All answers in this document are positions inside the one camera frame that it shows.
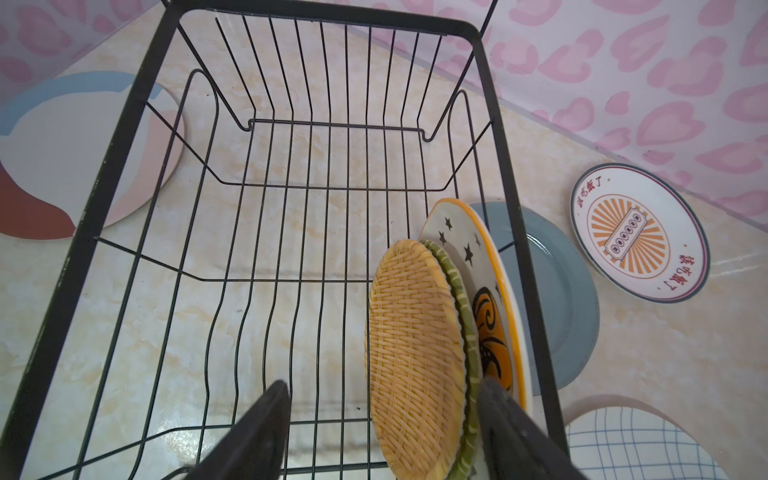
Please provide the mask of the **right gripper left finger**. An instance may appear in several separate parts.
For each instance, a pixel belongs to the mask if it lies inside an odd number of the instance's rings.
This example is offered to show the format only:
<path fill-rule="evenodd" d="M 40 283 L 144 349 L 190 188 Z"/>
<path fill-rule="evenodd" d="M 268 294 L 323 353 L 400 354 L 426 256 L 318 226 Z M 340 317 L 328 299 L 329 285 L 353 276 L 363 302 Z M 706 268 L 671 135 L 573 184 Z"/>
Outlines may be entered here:
<path fill-rule="evenodd" d="M 188 479 L 277 479 L 290 429 L 291 396 L 282 380 L 273 382 Z"/>

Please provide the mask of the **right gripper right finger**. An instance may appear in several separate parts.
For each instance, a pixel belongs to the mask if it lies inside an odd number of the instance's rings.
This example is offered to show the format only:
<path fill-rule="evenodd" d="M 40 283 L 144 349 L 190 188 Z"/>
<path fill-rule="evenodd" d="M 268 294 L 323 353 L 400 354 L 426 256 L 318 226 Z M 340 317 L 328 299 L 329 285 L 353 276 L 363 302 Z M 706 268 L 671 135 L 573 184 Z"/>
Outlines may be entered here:
<path fill-rule="evenodd" d="M 495 378 L 480 383 L 478 417 L 491 479 L 585 479 Z"/>

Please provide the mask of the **yellow-green woven plate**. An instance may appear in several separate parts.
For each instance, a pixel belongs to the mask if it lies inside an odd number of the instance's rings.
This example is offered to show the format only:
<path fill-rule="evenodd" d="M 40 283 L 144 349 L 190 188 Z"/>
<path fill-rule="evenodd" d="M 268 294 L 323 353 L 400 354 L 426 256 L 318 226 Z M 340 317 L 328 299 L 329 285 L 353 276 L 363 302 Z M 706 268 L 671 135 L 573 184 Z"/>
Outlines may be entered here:
<path fill-rule="evenodd" d="M 475 458 L 480 450 L 481 442 L 477 401 L 483 372 L 479 353 L 478 330 L 459 269 L 438 242 L 421 240 L 421 243 L 432 253 L 441 266 L 454 296 L 461 323 L 467 382 L 465 418 L 462 424 L 458 453 L 446 478 L 469 479 L 473 475 Z"/>

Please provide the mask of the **white star cartoon plate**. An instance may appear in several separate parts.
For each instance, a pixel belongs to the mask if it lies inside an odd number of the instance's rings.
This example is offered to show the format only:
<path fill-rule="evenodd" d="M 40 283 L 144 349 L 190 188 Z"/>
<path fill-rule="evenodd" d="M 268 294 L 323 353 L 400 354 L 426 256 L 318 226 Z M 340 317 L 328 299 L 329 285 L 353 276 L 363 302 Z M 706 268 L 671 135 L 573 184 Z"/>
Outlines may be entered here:
<path fill-rule="evenodd" d="M 434 205 L 420 233 L 441 245 L 461 273 L 478 331 L 484 374 L 532 411 L 532 374 L 512 282 L 482 217 L 458 199 Z"/>

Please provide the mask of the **orange woven plate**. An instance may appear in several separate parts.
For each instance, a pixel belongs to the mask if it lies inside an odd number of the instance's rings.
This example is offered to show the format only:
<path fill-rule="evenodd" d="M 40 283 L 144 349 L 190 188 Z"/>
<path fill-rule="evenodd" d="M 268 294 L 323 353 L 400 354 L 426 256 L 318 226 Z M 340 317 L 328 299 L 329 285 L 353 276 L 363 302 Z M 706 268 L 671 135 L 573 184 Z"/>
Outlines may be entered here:
<path fill-rule="evenodd" d="M 369 295 L 371 416 L 398 479 L 444 479 L 456 460 L 465 417 L 466 355 L 455 299 L 422 243 L 391 246 Z"/>

